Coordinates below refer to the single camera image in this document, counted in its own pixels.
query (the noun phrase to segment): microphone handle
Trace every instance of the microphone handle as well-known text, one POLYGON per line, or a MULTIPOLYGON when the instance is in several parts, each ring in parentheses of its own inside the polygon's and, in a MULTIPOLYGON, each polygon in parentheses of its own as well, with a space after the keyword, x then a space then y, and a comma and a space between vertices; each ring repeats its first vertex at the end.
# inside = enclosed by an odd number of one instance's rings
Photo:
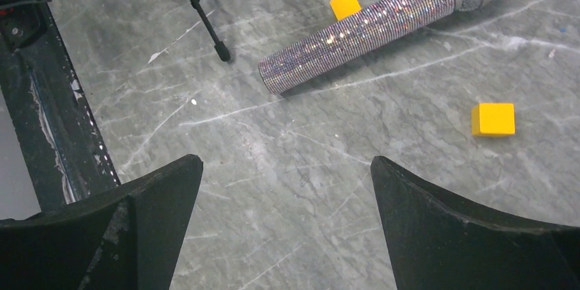
POLYGON ((450 15, 456 0, 381 0, 261 60, 266 88, 279 94, 450 15))

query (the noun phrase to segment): yellow block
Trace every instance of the yellow block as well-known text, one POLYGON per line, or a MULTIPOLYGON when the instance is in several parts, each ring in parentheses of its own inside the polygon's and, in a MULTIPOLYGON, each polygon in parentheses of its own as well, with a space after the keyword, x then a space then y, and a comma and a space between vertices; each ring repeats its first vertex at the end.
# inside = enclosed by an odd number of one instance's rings
POLYGON ((480 103, 471 110, 471 133, 474 136, 501 137, 516 133, 513 103, 480 103))
POLYGON ((360 11, 358 0, 330 0, 330 7, 339 21, 360 11))

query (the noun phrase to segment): microphone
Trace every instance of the microphone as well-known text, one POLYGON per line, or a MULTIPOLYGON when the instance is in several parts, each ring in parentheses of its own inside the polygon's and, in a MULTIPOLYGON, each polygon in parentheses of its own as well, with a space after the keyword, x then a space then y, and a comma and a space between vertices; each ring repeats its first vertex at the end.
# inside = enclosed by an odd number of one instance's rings
POLYGON ((491 0, 381 0, 259 62, 272 94, 280 94, 356 57, 429 25, 453 11, 491 0))

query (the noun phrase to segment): yellow cube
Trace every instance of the yellow cube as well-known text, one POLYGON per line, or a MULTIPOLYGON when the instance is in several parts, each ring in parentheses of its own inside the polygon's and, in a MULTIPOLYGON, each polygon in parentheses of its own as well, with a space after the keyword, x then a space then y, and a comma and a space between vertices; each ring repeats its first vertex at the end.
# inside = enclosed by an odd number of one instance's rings
POLYGON ((358 0, 330 0, 330 7, 338 21, 360 11, 358 0))
POLYGON ((471 133, 474 136, 501 137, 516 133, 513 103, 480 103, 471 110, 471 133))

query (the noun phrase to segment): cube top face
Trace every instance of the cube top face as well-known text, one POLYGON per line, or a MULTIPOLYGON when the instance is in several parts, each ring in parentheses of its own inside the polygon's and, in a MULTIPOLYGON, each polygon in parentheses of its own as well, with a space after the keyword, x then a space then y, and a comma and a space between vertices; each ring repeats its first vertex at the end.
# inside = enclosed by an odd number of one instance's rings
POLYGON ((360 11, 358 0, 330 0, 330 7, 340 21, 360 11))
POLYGON ((471 112, 474 136, 510 136, 516 133, 513 103, 480 103, 471 112))

